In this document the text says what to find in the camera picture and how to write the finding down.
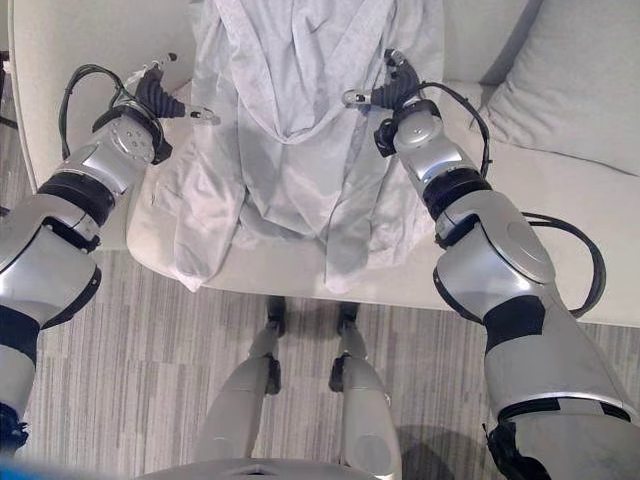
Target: floor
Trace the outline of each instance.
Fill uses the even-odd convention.
[[[2,114],[12,118],[10,92]],[[18,135],[0,126],[0,202],[29,193]],[[216,391],[245,358],[264,298],[188,292],[126,252],[97,253],[97,297],[38,343],[20,455],[119,477],[188,462]],[[327,387],[338,348],[334,303],[289,299],[283,390],[267,398],[256,456],[335,461],[340,396]],[[451,312],[365,305],[360,328],[393,398],[406,478],[502,478],[484,445],[491,422],[486,335]],[[640,329],[584,325],[640,403]]]

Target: gray pillow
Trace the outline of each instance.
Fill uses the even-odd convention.
[[[639,0],[544,0],[481,113],[501,142],[640,175],[639,82]]]

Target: black cable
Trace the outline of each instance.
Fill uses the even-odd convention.
[[[465,110],[467,110],[467,112],[471,114],[471,116],[474,118],[476,122],[478,122],[478,128],[480,129],[480,134],[482,135],[482,140],[484,141],[484,148],[482,150],[482,163],[480,165],[480,174],[482,175],[483,178],[487,178],[487,173],[489,172],[489,165],[493,163],[493,160],[491,160],[491,157],[489,155],[489,138],[490,138],[489,128],[487,127],[487,124],[484,122],[484,120],[482,119],[478,111],[475,109],[473,105],[471,105],[471,103],[467,98],[463,97],[458,92],[456,92],[450,87],[447,87],[446,85],[443,85],[442,83],[422,82],[415,89],[406,93],[402,98],[402,100],[398,102],[398,104],[403,105],[407,100],[413,97],[420,90],[424,90],[425,88],[430,88],[430,87],[439,88],[440,90],[444,90],[445,92],[447,92],[449,95],[451,95],[451,97],[453,97],[454,100],[456,100],[460,105],[462,105],[465,108]]]
[[[67,111],[69,110],[69,99],[71,94],[73,93],[74,87],[87,75],[91,75],[92,73],[101,73],[103,75],[111,78],[115,85],[115,93],[111,100],[109,101],[109,108],[113,107],[115,101],[120,97],[120,95],[125,95],[129,98],[131,94],[127,92],[125,89],[120,77],[113,73],[111,70],[108,70],[100,65],[94,64],[86,64],[78,67],[71,78],[69,79],[69,83],[64,89],[64,95],[62,96],[62,103],[60,104],[60,112],[58,113],[58,131],[60,132],[60,141],[62,143],[62,158],[66,159],[71,154],[69,150],[69,144],[67,143]]]
[[[607,283],[607,268],[604,262],[604,257],[600,252],[598,246],[580,229],[575,225],[560,220],[559,218],[550,217],[548,215],[541,215],[539,213],[522,212],[525,217],[535,218],[542,221],[529,221],[532,227],[551,227],[557,228],[568,233],[571,233],[578,237],[589,249],[591,253],[591,259],[593,261],[593,278],[591,280],[591,287],[587,298],[581,307],[570,310],[571,314],[575,318],[580,318],[589,310],[591,310],[600,301],[602,294]]]

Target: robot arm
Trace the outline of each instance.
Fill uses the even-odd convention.
[[[390,66],[411,68],[397,51],[386,56]],[[376,144],[384,156],[398,154],[436,222],[445,249],[433,272],[437,290],[487,330],[485,377],[498,420],[488,442],[496,464],[514,479],[633,478],[638,412],[562,302],[547,251],[446,137],[438,109],[411,83],[417,75],[400,78],[403,85],[344,99],[394,110]]]
[[[101,68],[84,66],[74,77],[86,75],[91,70],[87,67]],[[26,441],[20,419],[35,376],[40,330],[70,320],[93,297],[101,273],[88,253],[100,242],[100,227],[147,165],[170,155],[158,118],[185,114],[213,118],[210,111],[185,106],[162,91],[159,67],[156,62],[138,75],[135,96],[121,91],[94,125],[93,136],[65,158],[35,195],[2,219],[0,450],[4,452],[11,453]]]

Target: white sofa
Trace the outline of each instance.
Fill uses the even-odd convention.
[[[541,0],[444,0],[445,79],[479,106],[508,72],[526,38]],[[194,44],[186,17],[188,0],[29,0],[10,9],[9,34],[17,118],[33,188],[60,161],[57,112],[63,88],[82,63],[105,65],[123,77],[169,51],[179,55],[167,72],[175,89],[189,81]],[[96,80],[77,88],[69,115],[70,144],[85,138],[111,92]],[[481,139],[469,129],[466,113],[448,98],[440,103],[450,137],[472,158]],[[184,124],[168,132],[179,142]],[[609,167],[557,154],[494,142],[494,188],[522,210],[547,213],[574,223],[600,246],[608,268],[607,290],[585,316],[594,322],[640,327],[636,301],[640,285],[640,178]],[[150,206],[158,168],[150,168],[129,202],[109,220],[106,249],[128,248],[133,257],[169,275],[174,221]],[[526,181],[522,172],[526,172]],[[569,306],[582,302],[591,280],[591,263],[576,239],[555,231],[541,236],[556,262],[561,293]],[[323,286],[322,249],[314,243],[295,247],[232,247],[212,288],[288,296],[446,309],[431,283],[439,248],[425,240],[400,267],[370,271],[349,294]]]

